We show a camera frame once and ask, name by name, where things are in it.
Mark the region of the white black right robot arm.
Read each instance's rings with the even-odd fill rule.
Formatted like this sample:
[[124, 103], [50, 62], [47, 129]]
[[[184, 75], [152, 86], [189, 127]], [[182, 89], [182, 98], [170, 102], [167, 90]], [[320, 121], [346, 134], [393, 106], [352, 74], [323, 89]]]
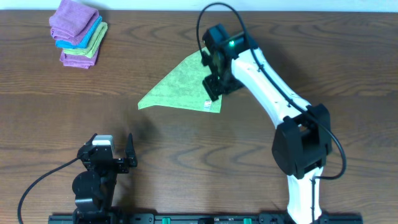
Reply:
[[202, 63], [210, 68], [203, 86], [211, 101], [246, 87], [273, 122], [276, 132], [272, 155], [287, 175], [287, 213], [295, 223], [311, 223], [322, 215], [319, 181], [331, 137], [311, 121], [313, 116], [330, 127], [330, 114], [323, 105], [312, 106], [281, 79], [251, 37], [230, 36], [221, 24], [209, 28], [202, 40], [207, 48]]

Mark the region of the light green microfiber cloth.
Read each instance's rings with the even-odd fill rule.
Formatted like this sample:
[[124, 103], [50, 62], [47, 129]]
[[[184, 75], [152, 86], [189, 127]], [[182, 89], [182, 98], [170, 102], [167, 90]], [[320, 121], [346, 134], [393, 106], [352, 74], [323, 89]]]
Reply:
[[202, 81], [210, 69], [201, 64], [201, 53], [196, 51], [183, 59], [137, 104], [141, 110], [151, 106], [166, 106], [185, 110], [220, 113], [222, 98], [212, 101]]

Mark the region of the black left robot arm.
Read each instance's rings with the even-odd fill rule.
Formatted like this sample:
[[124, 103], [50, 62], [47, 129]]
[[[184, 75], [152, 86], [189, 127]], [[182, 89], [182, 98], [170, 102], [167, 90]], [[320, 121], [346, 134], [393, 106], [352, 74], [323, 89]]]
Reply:
[[113, 152], [113, 136], [98, 134], [78, 150], [77, 158], [86, 171], [72, 183], [76, 205], [73, 223], [129, 223], [127, 215], [112, 202], [117, 176], [137, 166], [132, 134], [127, 137], [123, 158], [115, 159]]

